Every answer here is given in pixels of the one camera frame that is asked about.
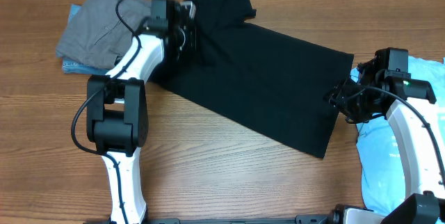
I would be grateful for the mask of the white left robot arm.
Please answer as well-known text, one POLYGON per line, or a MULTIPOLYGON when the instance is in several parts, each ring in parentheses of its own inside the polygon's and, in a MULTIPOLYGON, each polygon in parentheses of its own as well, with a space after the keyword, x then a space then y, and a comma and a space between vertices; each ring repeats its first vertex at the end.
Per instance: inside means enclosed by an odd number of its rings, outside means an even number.
POLYGON ((131 31, 131 46, 105 75, 87 83, 87 137, 108 173, 112 211, 108 223, 144 223, 147 203, 140 152, 147 140, 145 84, 157 66, 195 51, 196 6, 192 1, 151 0, 150 14, 131 31))

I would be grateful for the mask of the black t-shirt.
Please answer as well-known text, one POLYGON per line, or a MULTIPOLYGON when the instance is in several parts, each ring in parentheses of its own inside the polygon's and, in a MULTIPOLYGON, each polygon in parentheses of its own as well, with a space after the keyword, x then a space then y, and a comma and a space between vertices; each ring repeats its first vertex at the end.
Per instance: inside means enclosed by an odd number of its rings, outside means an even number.
POLYGON ((318 158, 338 112, 323 98, 353 55, 250 23, 250 0, 192 0, 197 50, 151 80, 251 130, 318 158))

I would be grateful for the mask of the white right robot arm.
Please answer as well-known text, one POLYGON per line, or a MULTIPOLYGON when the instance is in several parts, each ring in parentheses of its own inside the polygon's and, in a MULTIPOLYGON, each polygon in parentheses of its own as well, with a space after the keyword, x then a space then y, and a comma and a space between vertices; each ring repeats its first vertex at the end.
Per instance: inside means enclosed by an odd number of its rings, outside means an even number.
POLYGON ((391 127, 405 176, 405 199, 383 216, 337 205, 325 223, 436 223, 444 220, 444 144, 437 126, 437 99, 428 81, 413 79, 408 51, 380 49, 357 66, 358 79, 341 80, 323 99, 350 124, 384 117, 391 127))

